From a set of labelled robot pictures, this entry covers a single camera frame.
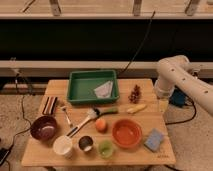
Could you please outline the blue object behind arm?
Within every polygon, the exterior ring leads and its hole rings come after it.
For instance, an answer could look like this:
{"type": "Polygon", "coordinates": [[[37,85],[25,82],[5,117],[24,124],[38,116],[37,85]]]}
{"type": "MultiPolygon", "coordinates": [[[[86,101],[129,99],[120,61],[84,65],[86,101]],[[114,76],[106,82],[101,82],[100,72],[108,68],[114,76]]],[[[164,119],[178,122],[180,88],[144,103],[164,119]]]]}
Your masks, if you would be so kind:
{"type": "Polygon", "coordinates": [[[186,95],[182,91],[175,89],[169,99],[169,103],[177,107],[183,107],[185,105],[185,100],[186,95]]]}

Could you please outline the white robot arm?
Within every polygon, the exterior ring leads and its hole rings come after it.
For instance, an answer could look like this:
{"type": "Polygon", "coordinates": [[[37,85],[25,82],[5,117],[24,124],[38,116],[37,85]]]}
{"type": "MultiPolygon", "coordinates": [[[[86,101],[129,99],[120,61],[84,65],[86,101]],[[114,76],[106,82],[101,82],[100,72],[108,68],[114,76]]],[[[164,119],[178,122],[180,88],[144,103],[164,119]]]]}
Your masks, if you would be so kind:
{"type": "Polygon", "coordinates": [[[213,117],[213,85],[196,79],[188,73],[189,59],[184,55],[167,57],[157,62],[158,78],[154,91],[158,98],[168,99],[177,86],[213,117]]]}

